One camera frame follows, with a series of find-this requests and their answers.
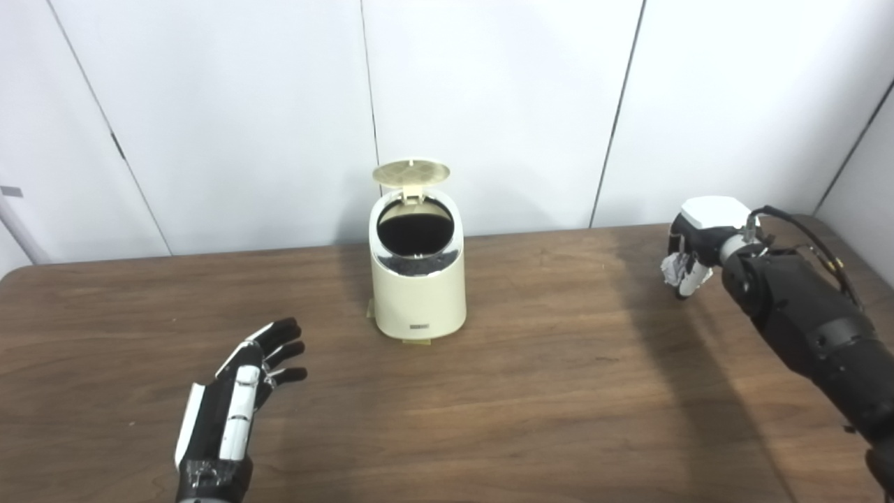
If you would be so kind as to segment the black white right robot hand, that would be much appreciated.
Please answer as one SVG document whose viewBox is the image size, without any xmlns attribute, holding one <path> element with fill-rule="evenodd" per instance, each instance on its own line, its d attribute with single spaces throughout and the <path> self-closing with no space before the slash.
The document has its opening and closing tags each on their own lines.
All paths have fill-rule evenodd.
<svg viewBox="0 0 894 503">
<path fill-rule="evenodd" d="M 747 245 L 744 229 L 751 210 L 737 198 L 701 196 L 681 205 L 668 229 L 667 255 L 661 262 L 664 281 L 677 299 L 686 300 L 712 276 L 715 268 Z"/>
</svg>

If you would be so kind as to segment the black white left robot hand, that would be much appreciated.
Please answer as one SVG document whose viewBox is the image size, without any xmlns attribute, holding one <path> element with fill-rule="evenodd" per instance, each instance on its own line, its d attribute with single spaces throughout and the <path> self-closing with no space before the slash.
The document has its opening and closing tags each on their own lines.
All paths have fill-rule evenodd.
<svg viewBox="0 0 894 503">
<path fill-rule="evenodd" d="M 175 448 L 176 502 L 242 502 L 254 462 L 254 417 L 278 386 L 299 382 L 304 368 L 281 364 L 305 350 L 293 317 L 278 319 L 238 344 L 210 383 L 194 383 Z"/>
</svg>

